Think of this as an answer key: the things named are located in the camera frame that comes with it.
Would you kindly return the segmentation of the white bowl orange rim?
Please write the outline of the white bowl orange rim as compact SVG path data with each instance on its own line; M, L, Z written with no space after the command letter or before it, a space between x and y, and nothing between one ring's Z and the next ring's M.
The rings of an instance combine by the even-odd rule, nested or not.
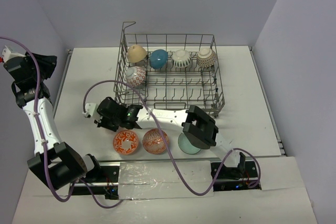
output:
M172 54L172 64L176 68L186 68L192 63L192 56L187 50L177 50Z

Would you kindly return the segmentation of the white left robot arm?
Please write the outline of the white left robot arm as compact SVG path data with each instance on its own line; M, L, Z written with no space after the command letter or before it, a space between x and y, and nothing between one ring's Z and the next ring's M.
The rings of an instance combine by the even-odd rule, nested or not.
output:
M34 157L27 162L30 171L54 190L83 177L99 180L103 169L96 158L78 154L61 141L57 131L50 92L44 84L54 72L57 57L4 51L3 61L14 79L11 88L16 104L26 113L34 136Z

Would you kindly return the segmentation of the tan bowl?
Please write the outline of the tan bowl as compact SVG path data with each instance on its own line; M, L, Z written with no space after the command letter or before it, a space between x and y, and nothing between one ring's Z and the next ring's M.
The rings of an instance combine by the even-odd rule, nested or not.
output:
M132 45L128 49L128 62L137 63L147 56L147 51L140 45Z

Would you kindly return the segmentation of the blue white patterned bowl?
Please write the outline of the blue white patterned bowl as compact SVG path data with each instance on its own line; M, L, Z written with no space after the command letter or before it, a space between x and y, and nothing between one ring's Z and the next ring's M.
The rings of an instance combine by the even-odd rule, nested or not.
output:
M133 66L127 69L125 72L125 79L127 81L127 84L138 87L141 85L146 78L146 71L144 68L139 66Z

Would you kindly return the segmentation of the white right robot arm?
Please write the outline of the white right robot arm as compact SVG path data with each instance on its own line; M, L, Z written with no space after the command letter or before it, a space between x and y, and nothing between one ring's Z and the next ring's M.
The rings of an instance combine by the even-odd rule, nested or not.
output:
M240 177L246 171L239 151L234 150L219 133L215 120L197 106L184 110L162 110L134 104L124 106L106 97L99 104L85 104L84 109L84 115L93 118L97 127L114 132L120 127L128 130L160 127L183 133L192 146L210 150L220 159L225 158L224 166L233 177Z

